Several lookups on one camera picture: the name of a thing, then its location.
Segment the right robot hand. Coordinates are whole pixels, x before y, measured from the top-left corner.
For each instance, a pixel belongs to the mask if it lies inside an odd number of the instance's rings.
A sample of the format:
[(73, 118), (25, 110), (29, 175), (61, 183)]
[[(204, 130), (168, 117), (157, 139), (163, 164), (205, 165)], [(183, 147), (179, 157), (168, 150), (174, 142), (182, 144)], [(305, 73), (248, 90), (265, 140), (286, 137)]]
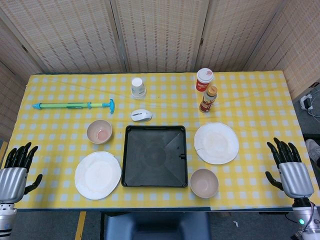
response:
[(291, 199), (309, 198), (314, 188), (298, 149), (291, 142), (285, 143), (276, 137), (273, 140), (275, 144), (268, 141), (267, 146), (274, 158), (280, 181), (275, 180), (269, 171), (265, 172), (266, 178)]

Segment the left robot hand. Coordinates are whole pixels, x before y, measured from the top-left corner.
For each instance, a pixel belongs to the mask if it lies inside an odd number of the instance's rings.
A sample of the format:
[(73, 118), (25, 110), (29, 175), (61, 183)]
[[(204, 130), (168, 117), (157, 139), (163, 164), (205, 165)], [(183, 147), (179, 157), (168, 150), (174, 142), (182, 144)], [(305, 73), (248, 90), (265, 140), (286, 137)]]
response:
[(19, 148), (13, 148), (7, 155), (4, 168), (0, 170), (0, 203), (16, 204), (23, 196), (35, 190), (43, 175), (39, 174), (33, 184), (27, 185), (28, 173), (38, 146), (31, 148), (28, 142)]

